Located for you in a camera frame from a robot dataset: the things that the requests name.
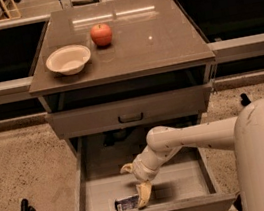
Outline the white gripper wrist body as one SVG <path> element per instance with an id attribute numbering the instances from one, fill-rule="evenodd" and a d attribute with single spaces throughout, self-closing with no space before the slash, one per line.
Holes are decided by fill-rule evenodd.
<path id="1" fill-rule="evenodd" d="M 136 156 L 133 163 L 133 174 L 140 182 L 150 181 L 155 179 L 160 171 L 158 158 L 152 153 L 142 153 Z"/>

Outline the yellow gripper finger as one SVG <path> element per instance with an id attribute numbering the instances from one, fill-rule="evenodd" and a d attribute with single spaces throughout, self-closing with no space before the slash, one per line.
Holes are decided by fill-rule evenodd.
<path id="1" fill-rule="evenodd" d="M 121 174 L 127 174 L 127 173 L 132 174 L 133 169 L 134 169 L 133 163 L 125 163 L 125 165 L 123 165 L 122 168 L 120 169 L 120 173 Z"/>
<path id="2" fill-rule="evenodd" d="M 138 197 L 138 209 L 141 210 L 145 208 L 147 203 L 150 201 L 152 183 L 150 181 L 145 181 L 144 183 L 139 183 L 136 186 Z"/>

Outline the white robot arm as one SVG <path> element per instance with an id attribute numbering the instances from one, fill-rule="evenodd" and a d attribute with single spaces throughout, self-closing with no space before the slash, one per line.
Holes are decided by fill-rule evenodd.
<path id="1" fill-rule="evenodd" d="M 138 180 L 141 209 L 151 196 L 151 180 L 182 147 L 233 150 L 243 211 L 264 211 L 264 99 L 253 101 L 237 117 L 186 128 L 157 126 L 146 137 L 147 146 L 120 171 Z"/>

